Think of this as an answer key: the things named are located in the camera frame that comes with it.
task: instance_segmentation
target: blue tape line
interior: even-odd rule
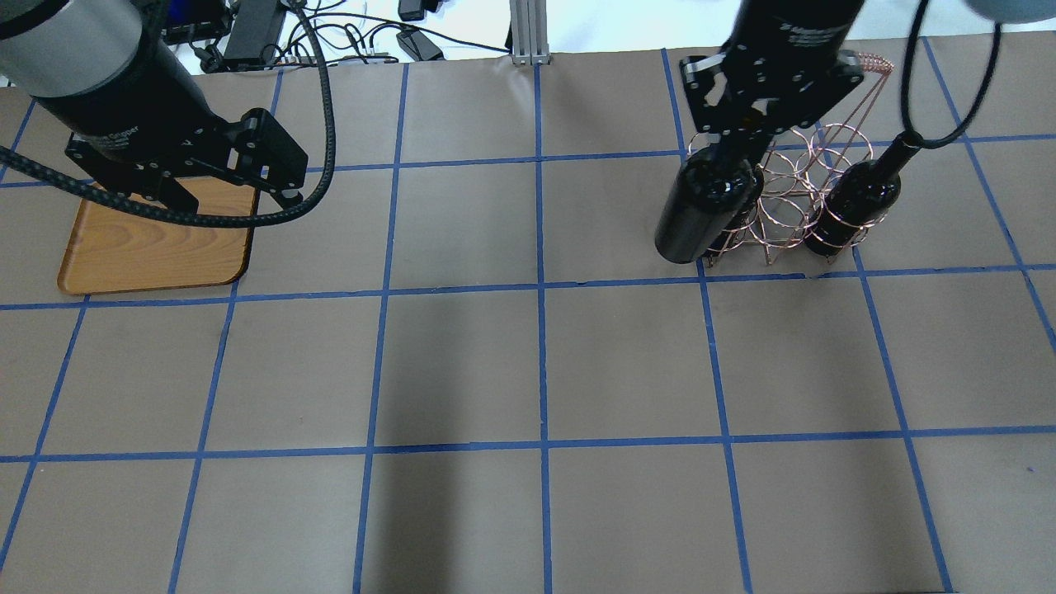
[[[880,349],[880,358],[884,364],[884,373],[887,375],[887,385],[891,392],[891,402],[894,405],[894,413],[899,419],[899,428],[906,446],[906,454],[909,459],[909,468],[912,471],[913,483],[917,487],[917,496],[920,499],[921,512],[924,515],[924,524],[927,527],[928,538],[931,541],[931,552],[935,555],[936,565],[939,569],[939,576],[942,579],[943,589],[953,592],[954,587],[949,578],[949,569],[946,567],[946,557],[942,552],[942,543],[939,541],[939,531],[931,516],[931,505],[928,502],[927,489],[924,486],[924,477],[921,472],[920,462],[917,459],[917,448],[913,446],[912,435],[909,432],[909,422],[906,419],[906,411],[902,406],[902,394],[894,377],[894,368],[887,350],[887,340],[884,338],[884,330],[880,324],[880,315],[876,312],[876,303],[872,297],[872,290],[869,286],[869,279],[866,277],[862,265],[862,256],[857,247],[853,247],[851,253],[854,256],[854,265],[859,271],[862,283],[862,293],[865,295],[866,308],[869,310],[869,319],[872,322],[872,331],[876,336],[876,347]]]
[[[373,171],[376,169],[392,169],[391,163],[377,163],[367,165],[336,165],[334,166],[335,172],[341,171]],[[321,166],[308,167],[305,171],[308,173],[320,173],[323,168]]]
[[[426,289],[393,289],[390,295],[449,295],[452,293],[494,293],[503,291],[535,291],[535,284],[482,284],[478,286],[433,286]]]
[[[1017,425],[1011,427],[958,427],[951,429],[910,429],[914,438],[964,438],[977,435],[1038,435],[1056,433],[1056,425]]]
[[[1030,141],[1056,141],[1056,134],[1018,134],[1008,136],[972,136],[972,143],[1021,143]]]
[[[393,156],[392,193],[389,199],[389,236],[385,239],[385,271],[381,285],[381,307],[378,310],[378,339],[374,350],[374,380],[371,387],[371,414],[366,426],[366,451],[363,461],[363,486],[359,501],[359,527],[353,568],[353,593],[359,594],[363,580],[363,554],[366,545],[366,516],[371,501],[371,479],[374,474],[375,438],[378,429],[378,400],[381,391],[381,358],[385,347],[385,323],[389,315],[389,287],[392,282],[393,246],[396,242],[397,196],[399,193],[400,156],[403,152],[403,122],[407,115],[407,81],[410,69],[403,64],[400,82],[399,117],[396,123],[396,152]]]
[[[1022,266],[1027,271],[1056,271],[1056,264],[1025,264]],[[1002,264],[993,266],[954,266],[946,268],[892,268],[864,271],[867,277],[900,277],[900,276],[932,276],[932,275],[960,275],[960,274],[994,274],[1019,272],[1020,266],[1015,264]],[[705,280],[709,284],[723,282],[751,282],[771,280],[805,280],[808,278],[857,278],[857,271],[832,271],[816,277],[808,277],[803,273],[788,274],[762,274],[762,275],[717,275],[708,276]],[[546,283],[546,289],[577,289],[586,286],[640,286],[640,285],[665,285],[665,284],[694,284],[698,282],[697,277],[661,277],[661,278],[630,278],[610,280],[587,280],[587,281],[550,281]],[[435,295],[453,293],[490,293],[502,291],[535,291],[535,283],[516,284],[479,284],[463,286],[427,286],[416,289],[392,289],[389,295]],[[331,291],[317,293],[275,293],[261,295],[239,295],[235,301],[239,303],[250,301],[286,301],[295,299],[348,299],[358,297],[380,297],[381,290],[364,291]],[[144,300],[116,300],[116,301],[91,301],[87,305],[79,301],[60,301],[53,303],[4,303],[0,304],[0,312],[4,311],[31,311],[31,310],[76,310],[87,307],[90,310],[108,308],[177,308],[190,305],[214,305],[226,303],[227,297],[203,297],[189,299],[144,299]]]
[[[584,286],[645,286],[654,284],[695,284],[696,277],[631,278],[626,280],[563,280],[546,283],[547,289],[580,289]]]
[[[697,278],[700,284],[700,301],[704,310],[704,330],[708,333],[708,354],[712,364],[712,380],[715,386],[715,404],[718,407],[719,428],[722,432],[722,456],[725,459],[727,480],[730,486],[730,504],[733,511],[734,533],[737,538],[737,556],[740,558],[740,574],[744,592],[753,593],[752,571],[748,559],[748,542],[744,537],[744,520],[740,508],[740,489],[737,486],[737,466],[733,456],[733,439],[730,435],[730,421],[727,416],[725,393],[722,390],[722,371],[719,367],[718,345],[715,339],[715,324],[712,318],[711,297],[704,264],[697,260]]]
[[[682,114],[678,110],[675,79],[671,74],[671,61],[667,58],[666,48],[660,50],[660,57],[663,58],[663,73],[667,80],[667,96],[671,99],[671,112],[675,116],[675,137],[678,140],[678,154],[685,154],[685,138],[682,136]]]
[[[546,267],[543,227],[543,81],[540,64],[534,66],[535,108],[535,282],[539,322],[539,439],[540,483],[543,515],[543,592],[553,593],[553,533],[550,519],[550,424],[546,376]]]
[[[536,161],[534,156],[509,156],[505,159],[464,159],[459,161],[431,161],[421,163],[407,163],[400,167],[408,169],[421,169],[425,167],[466,167],[468,165],[507,165],[510,163],[532,163]]]
[[[807,275],[803,273],[771,274],[771,275],[716,275],[705,276],[708,283],[715,282],[751,282],[765,280],[806,280]]]
[[[954,116],[954,119],[960,124],[963,122],[961,119],[961,114],[957,110],[957,106],[954,104],[954,97],[949,92],[949,88],[946,86],[946,79],[942,75],[942,71],[939,69],[939,61],[935,57],[935,52],[931,50],[931,42],[926,38],[922,37],[924,41],[924,51],[927,53],[928,61],[931,62],[931,69],[935,70],[936,77],[939,79],[939,87],[942,89],[942,94],[946,98],[946,105],[949,106],[949,111]],[[998,225],[1001,227],[1001,233],[1004,234],[1004,240],[1008,244],[1008,250],[1012,252],[1012,257],[1016,260],[1016,265],[1023,275],[1023,282],[1026,284],[1026,292],[1031,296],[1031,301],[1034,302],[1034,309],[1038,314],[1038,319],[1041,321],[1041,327],[1045,331],[1045,335],[1049,338],[1049,347],[1056,352],[1056,332],[1053,330],[1052,320],[1049,318],[1048,312],[1045,312],[1045,307],[1041,302],[1041,297],[1038,295],[1037,287],[1034,286],[1034,280],[1027,273],[1026,267],[1023,264],[1022,254],[1019,252],[1019,247],[1016,245],[1016,240],[1012,237],[1012,230],[1008,228],[1008,224],[1004,219],[1004,215],[1001,214],[1001,208],[998,206],[997,199],[994,197],[994,191],[991,188],[989,182],[986,180],[986,174],[983,172],[982,165],[979,163],[979,157],[976,155],[976,151],[972,146],[974,138],[964,134],[962,136],[964,141],[964,147],[968,151],[968,159],[972,160],[972,166],[976,170],[976,175],[979,178],[979,183],[983,187],[983,192],[986,194],[986,202],[989,203],[991,209],[994,211],[994,218],[997,219]]]
[[[350,299],[355,297],[380,297],[381,291],[326,291],[318,293],[280,293],[276,295],[240,295],[240,303],[249,301],[288,301],[293,299]]]
[[[11,150],[18,150],[18,143],[22,141],[22,134],[25,133],[25,127],[30,125],[30,116],[33,115],[33,108],[36,107],[37,99],[30,99],[30,105],[25,108],[25,115],[22,116],[22,123],[18,126],[18,132],[15,133],[15,138],[11,142]],[[3,183],[4,175],[7,174],[7,166],[4,165],[0,167],[0,183]]]
[[[1044,435],[1056,433],[1056,425],[1013,425],[991,427],[937,427],[931,429],[910,429],[912,438],[963,438],[988,435]],[[880,431],[835,431],[817,433],[748,433],[722,435],[675,435],[657,438],[600,438],[548,440],[548,449],[619,448],[619,447],[663,447],[793,442],[845,442],[860,440],[901,440],[902,430]],[[415,444],[376,446],[375,456],[400,456],[406,453],[439,453],[455,451],[507,451],[532,450],[544,447],[542,441],[522,442],[469,442],[446,444]],[[363,456],[366,446],[305,447],[287,449],[225,449],[205,451],[134,451],[99,453],[41,453],[21,456],[0,456],[0,464],[25,464],[27,462],[116,462],[143,460],[245,460],[258,458],[317,458],[331,456]]]
[[[282,75],[283,71],[279,71],[275,75],[275,91],[271,92],[271,115],[276,115],[279,112],[279,95],[282,94]]]
[[[675,122],[675,133],[678,134],[679,155],[684,160],[685,141],[682,138],[682,118],[678,112],[678,100],[675,96],[675,82],[672,79],[671,63],[667,60],[667,51],[661,50],[663,57],[664,76],[667,80],[667,94],[671,99],[671,111]],[[730,440],[730,423],[727,417],[725,395],[722,391],[722,371],[719,367],[718,347],[715,342],[715,327],[712,323],[712,305],[708,294],[708,276],[704,274],[704,265],[697,260],[697,278],[700,285],[700,301],[704,313],[704,330],[708,333],[708,353],[711,357],[712,380],[715,386],[715,404],[718,407],[719,427],[722,431],[722,457],[727,466],[727,482],[730,488],[730,505],[733,515],[734,534],[737,539],[737,556],[740,559],[740,576],[747,594],[753,594],[752,570],[748,559],[748,543],[744,538],[744,521],[740,508],[740,490],[737,486],[737,467],[733,457],[733,443]]]
[[[902,431],[837,431],[832,433],[775,433],[732,435],[735,444],[775,444],[792,442],[851,442],[859,440],[902,439]]]
[[[55,379],[55,387],[52,389],[52,397],[48,401],[48,408],[44,411],[44,420],[37,433],[37,443],[33,448],[34,458],[39,458],[44,449],[44,440],[48,439],[48,429],[52,425],[52,417],[55,416],[55,408],[59,403],[59,394],[62,393],[62,384],[65,382],[67,371],[70,369],[70,359],[73,357],[73,350],[77,346],[77,337],[80,335],[80,328],[84,323],[84,314],[88,309],[83,305],[91,297],[86,296],[81,301],[80,312],[77,313],[77,322],[74,323],[73,332],[70,333],[70,342],[67,345],[67,352],[62,356],[62,364],[59,366],[58,376]],[[37,470],[37,461],[33,459],[25,469],[25,479],[22,480],[22,488],[18,491],[18,500],[15,502],[15,511],[11,515],[11,522],[7,524],[7,532],[4,534],[3,547],[0,549],[0,573],[3,572],[4,563],[7,560],[7,553],[11,551],[11,541],[15,537],[15,528],[18,527],[18,520],[22,515],[22,507],[25,505],[25,498],[30,493],[30,483],[33,482],[33,475]]]
[[[202,457],[209,438],[209,424],[212,421],[212,409],[216,402],[216,388],[220,386],[220,372],[224,366],[224,353],[227,352],[227,337],[234,319],[234,307],[239,296],[239,281],[231,283],[231,293],[227,298],[227,313],[224,315],[224,326],[220,332],[220,342],[216,346],[216,358],[212,364],[212,376],[209,379],[209,393],[206,396],[205,412],[202,414],[202,428],[199,431],[199,443],[191,470],[191,481],[187,487],[187,500],[184,503],[184,516],[180,522],[180,536],[176,538],[176,551],[172,557],[172,571],[169,573],[169,594],[175,594],[176,582],[180,580],[180,569],[184,560],[184,549],[187,544],[187,532],[190,530],[191,514],[194,509],[194,498],[197,495],[199,478],[202,475]]]
[[[677,150],[643,150],[633,152],[598,152],[590,154],[550,154],[540,160],[549,161],[601,161],[605,159],[643,159],[649,156],[680,156]]]

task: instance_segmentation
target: black cable tangle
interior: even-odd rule
[[[307,20],[310,22],[312,20],[317,19],[317,18],[332,18],[332,17],[348,17],[348,18],[366,19],[366,20],[382,22],[382,23],[395,25],[395,26],[400,27],[400,29],[408,29],[408,30],[420,31],[422,33],[429,33],[429,34],[435,35],[435,36],[437,36],[437,37],[439,37],[441,39],[447,39],[448,41],[451,41],[452,43],[458,43],[459,45],[469,45],[469,47],[472,47],[472,48],[479,48],[482,50],[488,50],[488,51],[491,51],[491,52],[498,52],[501,54],[509,54],[510,53],[510,51],[507,50],[506,48],[495,48],[494,45],[486,45],[484,43],[476,43],[474,41],[466,41],[465,39],[455,39],[454,37],[445,35],[445,34],[442,34],[442,33],[440,33],[438,31],[433,31],[431,29],[426,29],[423,26],[418,26],[418,25],[415,25],[415,24],[409,24],[409,23],[406,23],[406,22],[402,22],[402,21],[395,21],[395,20],[392,20],[392,19],[384,19],[384,18],[381,18],[381,17],[373,17],[371,15],[362,15],[362,14],[359,14],[359,13],[342,13],[342,12],[318,13],[318,14],[314,14],[310,17],[308,17]],[[308,24],[298,22],[296,25],[294,25],[294,29],[293,29],[293,31],[289,32],[289,37],[287,38],[287,43],[286,43],[287,45],[289,45],[289,42],[294,39],[294,36],[297,34],[297,30],[301,29],[303,26],[308,26]]]
[[[924,13],[927,12],[927,4],[929,0],[921,0],[920,4],[917,5],[917,15],[913,17],[913,24],[909,30],[909,39],[906,41],[906,57],[905,63],[902,67],[902,83],[899,89],[899,108],[902,115],[902,127],[906,129],[907,132],[912,132],[920,135],[913,128],[912,118],[909,116],[909,86],[913,74],[913,61],[917,57],[917,41],[920,39],[921,25],[924,23]],[[921,143],[921,148],[926,149],[937,149],[944,147],[962,134],[972,125],[972,120],[976,118],[976,114],[979,112],[979,108],[982,106],[983,98],[986,96],[986,91],[989,89],[991,81],[994,78],[994,70],[997,68],[998,54],[1001,50],[1001,23],[994,23],[994,41],[991,45],[989,58],[986,60],[986,71],[983,73],[983,79],[979,85],[979,90],[976,92],[976,98],[972,101],[972,108],[968,109],[967,115],[964,119],[954,129],[953,132],[946,134],[941,138],[927,140],[925,138]]]
[[[308,17],[302,8],[303,2],[290,2],[289,10],[297,16],[298,21],[308,25]],[[334,99],[331,94],[329,74],[326,72],[326,62],[322,59],[323,49],[319,42],[315,31],[308,33],[308,43],[316,56],[319,56],[317,70],[319,71],[319,87],[322,94],[323,123],[326,130],[326,152],[323,160],[323,171],[319,183],[303,202],[296,206],[270,212],[267,215],[250,215],[245,217],[223,217],[218,215],[197,215],[194,212],[182,212],[169,210],[149,204],[143,204],[129,200],[122,196],[90,186],[70,175],[56,171],[51,167],[41,165],[36,161],[22,156],[7,147],[0,146],[0,163],[8,165],[12,169],[20,171],[32,178],[48,182],[49,184],[78,196],[90,202],[94,202],[108,208],[113,208],[121,212],[151,219],[164,223],[174,223],[193,227],[218,227],[218,228],[246,228],[278,225],[295,219],[299,219],[308,214],[322,200],[326,190],[329,189],[331,181],[334,179],[334,167],[337,156],[337,126],[334,122]]]

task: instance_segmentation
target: wooden tray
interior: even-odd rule
[[[181,180],[210,215],[251,215],[258,194],[212,178]],[[249,265],[251,229],[159,223],[82,200],[59,270],[68,295],[234,282]]]

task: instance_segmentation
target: black wine bottle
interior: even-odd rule
[[[740,211],[737,212],[734,218],[727,223],[722,233],[719,237],[712,242],[711,246],[704,252],[704,256],[708,258],[718,258],[722,255],[722,252],[729,249],[734,245],[734,238],[738,234],[744,230],[744,226],[748,221],[752,218],[752,214],[755,212],[756,203],[759,197],[762,196],[762,188],[766,184],[766,180],[762,177],[762,169],[759,167],[755,168],[755,188],[752,190],[752,194],[749,197],[748,202],[740,207]]]
[[[671,262],[687,264],[703,256],[754,194],[747,151],[723,141],[687,159],[675,178],[654,238]]]
[[[914,132],[902,132],[891,146],[873,161],[863,161],[844,172],[814,211],[813,226],[804,238],[811,252],[826,258],[840,254],[854,240],[859,229],[887,212],[902,192],[899,171],[921,149],[923,140]]]

